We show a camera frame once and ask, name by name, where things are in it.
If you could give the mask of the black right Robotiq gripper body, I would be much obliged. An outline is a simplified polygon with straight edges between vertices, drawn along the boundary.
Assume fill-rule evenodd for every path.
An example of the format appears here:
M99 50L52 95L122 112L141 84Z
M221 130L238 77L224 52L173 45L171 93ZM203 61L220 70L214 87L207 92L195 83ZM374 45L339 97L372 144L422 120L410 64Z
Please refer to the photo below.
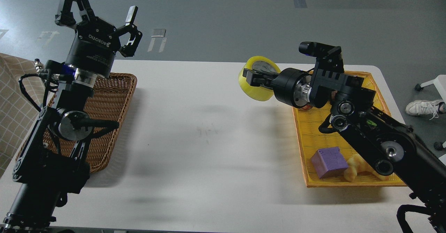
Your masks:
M310 103L311 75L295 68L287 68L272 80L275 98L289 106L302 108Z

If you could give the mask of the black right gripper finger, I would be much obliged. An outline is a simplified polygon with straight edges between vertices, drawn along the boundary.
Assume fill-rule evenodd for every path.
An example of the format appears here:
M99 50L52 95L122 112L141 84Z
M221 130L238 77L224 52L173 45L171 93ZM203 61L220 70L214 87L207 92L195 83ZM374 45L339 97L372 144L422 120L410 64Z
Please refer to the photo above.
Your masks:
M263 87L266 89L272 89L272 81L274 78L247 78L247 83L252 87Z
M255 69L243 69L243 77L247 82L270 82L279 76L280 73L274 71L264 71Z

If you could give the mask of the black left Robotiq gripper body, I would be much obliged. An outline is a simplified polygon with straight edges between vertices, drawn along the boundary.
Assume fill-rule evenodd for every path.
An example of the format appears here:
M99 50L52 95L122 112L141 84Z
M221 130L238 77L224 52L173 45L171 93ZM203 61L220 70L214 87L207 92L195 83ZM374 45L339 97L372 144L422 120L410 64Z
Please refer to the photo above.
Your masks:
M121 47L120 39L113 35L115 31L114 25L100 17L78 23L65 64L108 78Z

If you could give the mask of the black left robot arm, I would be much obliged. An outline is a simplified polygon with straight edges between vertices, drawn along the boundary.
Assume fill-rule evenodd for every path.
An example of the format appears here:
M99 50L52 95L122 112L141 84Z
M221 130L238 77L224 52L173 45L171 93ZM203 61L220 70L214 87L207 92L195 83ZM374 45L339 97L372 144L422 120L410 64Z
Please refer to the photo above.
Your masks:
M121 27L94 14L89 0L61 0L55 23L75 31L65 62L36 59L36 72L18 79L21 93L38 111L12 171L21 183L3 220L2 233L46 233L54 209L80 193L90 177L87 154L94 139L116 135L120 121L94 119L85 105L97 80L109 79L116 53L135 55L143 36L131 6Z

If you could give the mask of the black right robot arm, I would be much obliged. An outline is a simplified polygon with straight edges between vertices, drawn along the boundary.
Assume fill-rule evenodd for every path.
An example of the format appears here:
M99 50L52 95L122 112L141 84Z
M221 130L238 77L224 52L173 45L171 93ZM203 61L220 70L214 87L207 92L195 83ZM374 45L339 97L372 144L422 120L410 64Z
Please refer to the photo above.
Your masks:
M445 232L446 170L413 129L374 107L376 92L364 88L363 78L346 74L341 47L303 41L299 52L316 58L309 71L281 72L243 68L241 82L272 91L277 100L295 108L322 108L331 102L321 133L339 133L371 167L383 176L396 174L423 206L402 205L397 220L404 233L412 229L406 212L428 216L433 229Z

